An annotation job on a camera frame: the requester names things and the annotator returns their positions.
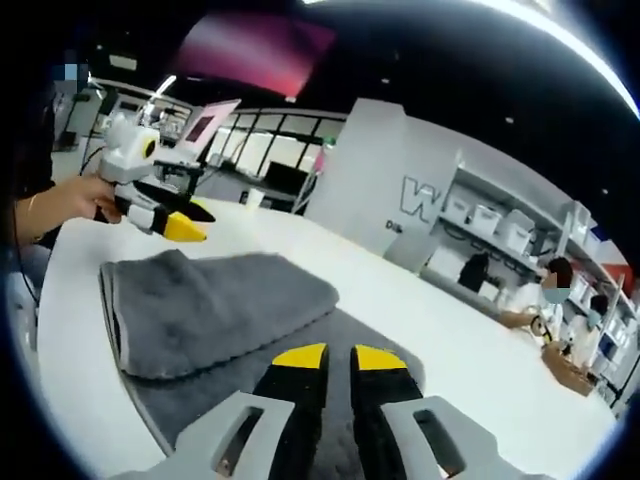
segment white cup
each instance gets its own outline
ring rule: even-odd
[[[264,198],[264,192],[257,188],[249,189],[249,195],[247,196],[246,207],[248,210],[254,211],[260,207],[262,199]]]

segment black hair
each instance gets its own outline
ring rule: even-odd
[[[557,276],[558,288],[569,288],[573,281],[573,267],[564,257],[556,257],[547,264],[547,270]]]
[[[603,317],[609,309],[609,299],[606,295],[594,295],[589,303],[591,310],[598,312]]]

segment ceiling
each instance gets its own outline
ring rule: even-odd
[[[640,205],[640,122],[591,66],[550,36],[466,0],[336,0],[313,8],[294,0],[183,3],[190,6],[102,11],[86,29],[92,74],[155,90],[209,10],[286,13],[328,26],[336,44],[297,108],[349,112],[358,97],[381,99],[492,145],[587,205],[640,271],[640,222],[632,221]],[[627,3],[587,0],[558,21],[606,54],[640,101]],[[136,72],[110,66],[114,53],[133,55]],[[168,93],[194,104],[238,96],[244,107],[291,107],[277,94],[221,79],[179,78]]]

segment white tabletop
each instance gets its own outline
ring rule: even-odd
[[[501,456],[527,473],[570,478],[613,428],[599,396],[557,384],[535,348],[436,287],[302,217],[207,204],[218,221],[201,244],[175,244],[127,223],[74,220],[62,228],[41,299],[40,376],[66,440],[97,475],[163,458],[114,363],[98,268],[170,248],[192,258],[278,252],[329,281],[339,308],[422,361],[425,396],[444,397],[492,432]]]

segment face mask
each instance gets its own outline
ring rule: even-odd
[[[595,310],[589,310],[589,313],[587,314],[587,328],[589,330],[593,330],[596,327],[596,325],[600,323],[601,320],[602,320],[602,315],[600,315]]]
[[[569,288],[543,288],[544,298],[549,303],[562,303],[569,298]]]

